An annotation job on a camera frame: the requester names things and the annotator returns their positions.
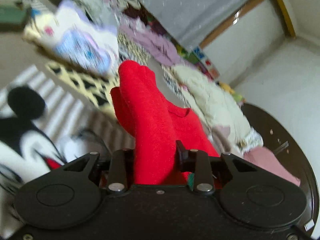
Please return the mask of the red knit sweater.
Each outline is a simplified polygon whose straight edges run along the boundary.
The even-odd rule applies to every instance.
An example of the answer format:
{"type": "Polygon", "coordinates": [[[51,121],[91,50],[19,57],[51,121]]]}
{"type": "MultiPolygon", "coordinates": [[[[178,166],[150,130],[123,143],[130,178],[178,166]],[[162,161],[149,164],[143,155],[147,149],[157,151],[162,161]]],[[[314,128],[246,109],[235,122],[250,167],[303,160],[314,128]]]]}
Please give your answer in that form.
{"type": "Polygon", "coordinates": [[[120,83],[111,90],[120,125],[136,140],[133,176],[136,184],[183,185],[188,173],[176,166],[176,141],[211,157],[219,154],[208,140],[199,117],[159,91],[153,71],[135,61],[123,62],[120,83]]]}

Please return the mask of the cream fluffy blanket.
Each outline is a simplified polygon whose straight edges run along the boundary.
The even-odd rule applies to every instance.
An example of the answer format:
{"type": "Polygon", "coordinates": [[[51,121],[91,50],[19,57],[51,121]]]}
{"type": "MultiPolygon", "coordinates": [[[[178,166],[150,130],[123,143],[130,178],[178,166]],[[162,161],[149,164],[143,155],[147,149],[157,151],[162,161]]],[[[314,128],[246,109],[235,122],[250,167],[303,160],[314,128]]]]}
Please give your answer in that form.
{"type": "Polygon", "coordinates": [[[170,69],[175,80],[186,88],[189,105],[200,113],[207,126],[228,140],[243,155],[263,146],[263,137],[250,125],[231,94],[198,70],[184,65],[170,69]]]}

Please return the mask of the pink blanket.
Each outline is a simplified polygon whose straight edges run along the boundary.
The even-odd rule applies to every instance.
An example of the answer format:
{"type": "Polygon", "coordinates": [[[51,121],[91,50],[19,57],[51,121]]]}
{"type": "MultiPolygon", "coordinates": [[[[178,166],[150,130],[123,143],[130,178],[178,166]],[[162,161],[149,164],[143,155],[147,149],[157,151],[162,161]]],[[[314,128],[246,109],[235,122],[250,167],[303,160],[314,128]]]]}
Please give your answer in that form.
{"type": "Polygon", "coordinates": [[[265,147],[255,147],[244,154],[244,159],[255,166],[263,168],[291,183],[300,186],[300,179],[293,176],[281,163],[278,161],[273,152],[265,147]]]}

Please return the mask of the yellow green plush toy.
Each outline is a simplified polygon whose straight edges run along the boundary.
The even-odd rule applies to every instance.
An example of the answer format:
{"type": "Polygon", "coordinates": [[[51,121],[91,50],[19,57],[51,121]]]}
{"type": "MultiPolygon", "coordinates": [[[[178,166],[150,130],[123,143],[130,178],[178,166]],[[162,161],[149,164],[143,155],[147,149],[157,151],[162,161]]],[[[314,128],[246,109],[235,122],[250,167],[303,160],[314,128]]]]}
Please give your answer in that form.
{"type": "Polygon", "coordinates": [[[218,84],[224,91],[231,94],[231,96],[237,103],[245,102],[245,98],[241,94],[237,93],[234,89],[232,89],[228,84],[223,82],[218,82],[218,84]]]}

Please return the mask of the patterned cartoon bed blanket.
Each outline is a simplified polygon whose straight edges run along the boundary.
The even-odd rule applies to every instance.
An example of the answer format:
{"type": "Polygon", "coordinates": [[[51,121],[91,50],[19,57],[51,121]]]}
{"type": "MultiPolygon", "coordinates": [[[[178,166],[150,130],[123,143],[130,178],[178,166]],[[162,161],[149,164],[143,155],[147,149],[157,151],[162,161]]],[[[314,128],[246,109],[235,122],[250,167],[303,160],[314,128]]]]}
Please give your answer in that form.
{"type": "MultiPolygon", "coordinates": [[[[158,84],[163,73],[159,64],[153,60],[147,64],[129,61],[147,66],[164,97],[188,108],[173,102],[164,93],[166,86],[158,84]]],[[[14,198],[26,183],[90,152],[97,152],[100,161],[106,161],[122,148],[135,150],[136,140],[120,125],[112,102],[111,90],[120,83],[118,72],[112,77],[87,74],[81,79],[74,68],[55,61],[49,69],[56,77],[70,75],[70,87],[90,92],[91,104],[85,105],[35,66],[1,91],[2,238],[11,237],[23,226],[14,198]]]]}

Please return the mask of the dark wooden headboard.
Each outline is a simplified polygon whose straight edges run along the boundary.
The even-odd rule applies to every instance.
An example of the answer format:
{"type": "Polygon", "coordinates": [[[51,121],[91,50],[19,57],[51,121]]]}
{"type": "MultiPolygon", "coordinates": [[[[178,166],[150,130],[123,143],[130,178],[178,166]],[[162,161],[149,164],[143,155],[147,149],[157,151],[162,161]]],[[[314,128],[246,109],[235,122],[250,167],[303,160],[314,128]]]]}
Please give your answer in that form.
{"type": "Polygon", "coordinates": [[[319,214],[319,191],[307,157],[291,134],[268,112],[250,103],[244,103],[241,110],[250,125],[262,136],[264,146],[274,153],[281,165],[300,179],[307,207],[299,227],[306,235],[311,236],[319,214]]]}

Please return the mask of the colourful cardboard box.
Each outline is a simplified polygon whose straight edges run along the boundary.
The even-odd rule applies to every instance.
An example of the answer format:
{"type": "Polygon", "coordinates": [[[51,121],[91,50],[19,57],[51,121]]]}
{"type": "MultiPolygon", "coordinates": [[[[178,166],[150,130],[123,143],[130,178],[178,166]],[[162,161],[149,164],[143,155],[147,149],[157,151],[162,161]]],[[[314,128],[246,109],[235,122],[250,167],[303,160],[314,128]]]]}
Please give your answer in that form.
{"type": "Polygon", "coordinates": [[[212,80],[216,80],[218,77],[220,77],[220,73],[217,68],[199,46],[193,49],[193,54],[198,60],[196,65],[206,76],[212,80]]]}

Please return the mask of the purple crumpled bedsheet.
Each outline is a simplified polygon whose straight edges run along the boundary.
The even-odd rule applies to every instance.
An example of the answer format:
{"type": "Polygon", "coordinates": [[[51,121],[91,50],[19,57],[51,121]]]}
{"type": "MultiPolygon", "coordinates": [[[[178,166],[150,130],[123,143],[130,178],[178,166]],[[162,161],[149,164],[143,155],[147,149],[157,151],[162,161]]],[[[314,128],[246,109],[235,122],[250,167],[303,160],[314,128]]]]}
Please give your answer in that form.
{"type": "Polygon", "coordinates": [[[167,38],[158,35],[139,19],[122,19],[121,30],[147,50],[160,64],[171,67],[182,63],[176,47],[167,38]]]}

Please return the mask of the grey speckled curtain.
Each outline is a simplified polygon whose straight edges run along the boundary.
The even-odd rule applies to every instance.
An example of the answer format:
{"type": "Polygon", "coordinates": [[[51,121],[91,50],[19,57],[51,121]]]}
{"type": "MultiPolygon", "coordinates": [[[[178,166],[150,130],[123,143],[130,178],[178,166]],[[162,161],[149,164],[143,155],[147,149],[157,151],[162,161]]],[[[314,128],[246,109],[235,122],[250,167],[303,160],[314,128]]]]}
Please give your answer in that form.
{"type": "Polygon", "coordinates": [[[182,47],[191,51],[248,0],[139,1],[182,47]]]}

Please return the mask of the white folded graphic shirt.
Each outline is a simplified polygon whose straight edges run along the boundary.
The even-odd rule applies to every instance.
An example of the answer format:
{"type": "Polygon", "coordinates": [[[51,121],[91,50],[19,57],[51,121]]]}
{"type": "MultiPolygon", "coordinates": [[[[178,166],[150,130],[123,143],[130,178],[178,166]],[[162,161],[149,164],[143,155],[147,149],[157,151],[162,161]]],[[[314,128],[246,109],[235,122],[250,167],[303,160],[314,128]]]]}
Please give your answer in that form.
{"type": "Polygon", "coordinates": [[[118,23],[91,22],[71,0],[63,0],[56,13],[42,12],[26,25],[23,37],[53,57],[97,76],[114,76],[119,67],[118,23]]]}

